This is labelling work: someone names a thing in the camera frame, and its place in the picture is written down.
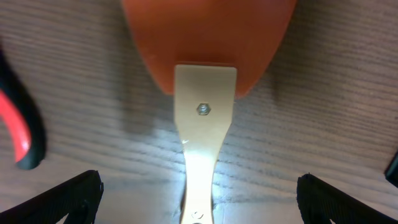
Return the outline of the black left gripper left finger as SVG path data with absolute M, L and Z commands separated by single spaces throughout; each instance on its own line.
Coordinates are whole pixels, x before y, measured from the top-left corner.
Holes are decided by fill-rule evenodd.
M 92 224 L 103 192 L 99 172 L 88 170 L 1 212 L 1 223 L 57 223 L 64 219 L 64 224 Z

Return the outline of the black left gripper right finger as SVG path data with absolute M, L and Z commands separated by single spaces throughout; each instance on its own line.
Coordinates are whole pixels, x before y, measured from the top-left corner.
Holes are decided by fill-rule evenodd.
M 397 224 L 312 174 L 298 178 L 297 203 L 304 224 Z

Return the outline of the red black handled pliers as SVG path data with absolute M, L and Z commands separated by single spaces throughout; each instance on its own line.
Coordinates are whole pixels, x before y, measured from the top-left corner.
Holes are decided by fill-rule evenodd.
M 40 111 L 1 51 L 1 118 L 14 145 L 16 166 L 31 170 L 40 165 L 47 137 Z

